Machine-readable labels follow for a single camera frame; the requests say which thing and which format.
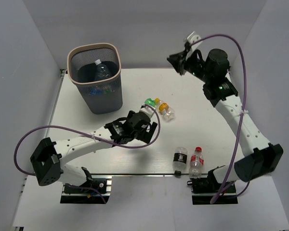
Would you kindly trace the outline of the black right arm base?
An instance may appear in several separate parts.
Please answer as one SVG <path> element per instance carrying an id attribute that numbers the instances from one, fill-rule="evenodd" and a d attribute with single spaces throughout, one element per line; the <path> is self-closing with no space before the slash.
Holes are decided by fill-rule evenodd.
<path id="1" fill-rule="evenodd" d="M 193 205 L 210 205 L 211 198 L 218 192 L 220 186 L 209 183 L 207 178 L 191 178 L 187 181 L 187 186 L 191 188 Z M 236 187 L 232 184 L 222 191 L 215 205 L 235 205 L 238 204 L 236 198 Z"/>

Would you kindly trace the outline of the black label water bottle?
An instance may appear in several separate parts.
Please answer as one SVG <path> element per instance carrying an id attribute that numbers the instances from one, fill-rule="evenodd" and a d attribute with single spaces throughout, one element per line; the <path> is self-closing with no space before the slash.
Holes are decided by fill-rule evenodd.
<path id="1" fill-rule="evenodd" d="M 180 177 L 182 172 L 186 169 L 187 157 L 188 157 L 187 149 L 184 147 L 177 147 L 173 156 L 173 170 L 174 175 L 176 177 Z"/>

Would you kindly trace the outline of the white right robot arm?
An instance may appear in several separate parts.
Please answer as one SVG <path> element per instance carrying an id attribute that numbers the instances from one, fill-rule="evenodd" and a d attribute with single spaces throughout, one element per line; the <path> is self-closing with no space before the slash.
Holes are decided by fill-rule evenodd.
<path id="1" fill-rule="evenodd" d="M 221 49 L 212 49 L 207 58 L 195 49 L 190 56 L 189 45 L 185 50 L 171 54 L 167 61 L 180 75 L 188 72 L 204 82 L 203 92 L 212 106 L 223 116 L 232 132 L 239 139 L 244 158 L 232 167 L 222 166 L 208 172 L 207 184 L 219 192 L 225 180 L 248 182 L 275 170 L 283 154 L 280 144 L 271 142 L 259 131 L 247 111 L 242 110 L 238 91 L 226 77 L 230 67 L 228 55 Z"/>

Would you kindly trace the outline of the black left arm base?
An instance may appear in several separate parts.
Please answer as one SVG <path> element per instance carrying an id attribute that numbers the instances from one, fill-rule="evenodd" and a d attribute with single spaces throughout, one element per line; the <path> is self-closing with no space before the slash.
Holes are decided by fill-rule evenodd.
<path id="1" fill-rule="evenodd" d="M 108 202 L 111 193 L 111 176 L 94 176 L 92 181 L 81 186 L 65 184 L 62 189 L 61 204 L 104 205 Z"/>

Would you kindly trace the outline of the blue label water bottle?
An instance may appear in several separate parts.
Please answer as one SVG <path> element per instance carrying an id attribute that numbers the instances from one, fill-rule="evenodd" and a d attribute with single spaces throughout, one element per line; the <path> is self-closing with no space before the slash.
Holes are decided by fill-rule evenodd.
<path id="1" fill-rule="evenodd" d="M 89 95 L 92 96 L 92 95 L 100 95 L 102 94 L 103 91 L 99 88 L 92 88 Z"/>

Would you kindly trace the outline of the orange label clear bottle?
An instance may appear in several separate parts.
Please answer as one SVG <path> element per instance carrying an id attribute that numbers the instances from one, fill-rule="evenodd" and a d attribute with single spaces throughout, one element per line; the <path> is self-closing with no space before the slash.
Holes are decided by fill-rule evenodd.
<path id="1" fill-rule="evenodd" d="M 169 122 L 175 118 L 175 111 L 164 101 L 155 98 L 156 109 L 163 116 L 164 120 Z"/>

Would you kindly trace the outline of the clear unlabelled plastic bottle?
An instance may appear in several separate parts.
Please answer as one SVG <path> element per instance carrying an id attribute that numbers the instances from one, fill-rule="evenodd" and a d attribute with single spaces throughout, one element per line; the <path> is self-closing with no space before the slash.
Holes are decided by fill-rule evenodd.
<path id="1" fill-rule="evenodd" d="M 96 72 L 94 77 L 95 81 L 102 81 L 113 76 L 109 68 L 103 64 L 100 59 L 96 60 L 94 63 L 96 65 Z"/>

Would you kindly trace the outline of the green Sprite bottle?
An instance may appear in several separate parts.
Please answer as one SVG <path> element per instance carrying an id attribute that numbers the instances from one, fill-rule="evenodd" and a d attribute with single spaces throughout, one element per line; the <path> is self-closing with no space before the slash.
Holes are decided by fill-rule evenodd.
<path id="1" fill-rule="evenodd" d="M 114 89 L 112 86 L 107 85 L 107 86 L 103 87 L 103 94 L 108 94 L 108 93 L 111 93 L 113 91 L 114 91 Z"/>
<path id="2" fill-rule="evenodd" d="M 156 102 L 155 102 L 155 100 L 152 100 L 151 98 L 147 98 L 147 99 L 145 100 L 145 104 L 148 104 L 148 105 L 150 105 L 150 106 L 152 106 L 152 107 L 156 107 Z"/>

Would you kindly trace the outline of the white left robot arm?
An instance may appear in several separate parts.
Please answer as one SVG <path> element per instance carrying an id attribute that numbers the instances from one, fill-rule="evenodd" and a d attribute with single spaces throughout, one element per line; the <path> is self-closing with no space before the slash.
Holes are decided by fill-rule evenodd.
<path id="1" fill-rule="evenodd" d="M 148 145 L 158 126 L 151 121 L 154 113 L 149 107 L 143 107 L 138 112 L 129 111 L 126 118 L 107 123 L 88 135 L 61 141 L 42 139 L 30 157 L 39 186 L 59 181 L 75 185 L 81 192 L 89 191 L 92 187 L 89 171 L 69 162 L 114 146 L 127 148 L 127 143 L 133 140 Z"/>

